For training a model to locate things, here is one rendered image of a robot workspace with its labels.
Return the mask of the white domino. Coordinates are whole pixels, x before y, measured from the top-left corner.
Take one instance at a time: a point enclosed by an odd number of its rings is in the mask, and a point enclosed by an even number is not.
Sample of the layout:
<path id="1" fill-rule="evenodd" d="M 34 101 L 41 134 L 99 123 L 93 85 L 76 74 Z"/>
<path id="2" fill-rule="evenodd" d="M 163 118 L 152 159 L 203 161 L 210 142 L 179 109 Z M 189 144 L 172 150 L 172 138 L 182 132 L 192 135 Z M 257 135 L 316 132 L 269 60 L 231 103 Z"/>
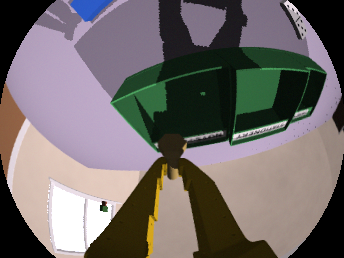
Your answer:
<path id="1" fill-rule="evenodd" d="M 303 40 L 308 32 L 297 8 L 288 0 L 282 0 L 280 4 L 285 10 L 286 14 L 288 15 L 291 23 L 293 24 L 293 27 L 298 35 L 298 38 Z"/>

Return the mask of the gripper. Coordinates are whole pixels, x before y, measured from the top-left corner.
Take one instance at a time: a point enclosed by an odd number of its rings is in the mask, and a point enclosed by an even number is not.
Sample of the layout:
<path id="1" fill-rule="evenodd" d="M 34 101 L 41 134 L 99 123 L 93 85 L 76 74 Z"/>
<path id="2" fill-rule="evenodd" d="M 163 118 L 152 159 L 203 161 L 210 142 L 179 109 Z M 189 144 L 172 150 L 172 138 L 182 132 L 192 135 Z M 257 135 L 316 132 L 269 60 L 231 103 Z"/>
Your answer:
<path id="1" fill-rule="evenodd" d="M 162 175 L 167 175 L 167 161 L 159 157 L 84 258 L 150 258 Z M 195 164 L 179 158 L 178 175 L 189 194 L 197 236 L 193 258 L 278 258 L 265 240 L 244 236 L 215 182 Z"/>

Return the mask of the green bin rack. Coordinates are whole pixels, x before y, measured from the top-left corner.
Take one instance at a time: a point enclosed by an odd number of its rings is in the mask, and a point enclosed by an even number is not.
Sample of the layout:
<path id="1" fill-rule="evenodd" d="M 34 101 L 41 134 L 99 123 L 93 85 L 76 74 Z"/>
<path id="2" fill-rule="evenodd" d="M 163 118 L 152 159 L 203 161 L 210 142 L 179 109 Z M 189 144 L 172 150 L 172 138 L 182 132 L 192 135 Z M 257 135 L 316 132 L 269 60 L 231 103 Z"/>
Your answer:
<path id="1" fill-rule="evenodd" d="M 311 58 L 290 51 L 213 49 L 127 77 L 110 104 L 157 153 L 165 134 L 180 134 L 187 149 L 228 140 L 234 146 L 310 117 L 325 73 Z"/>

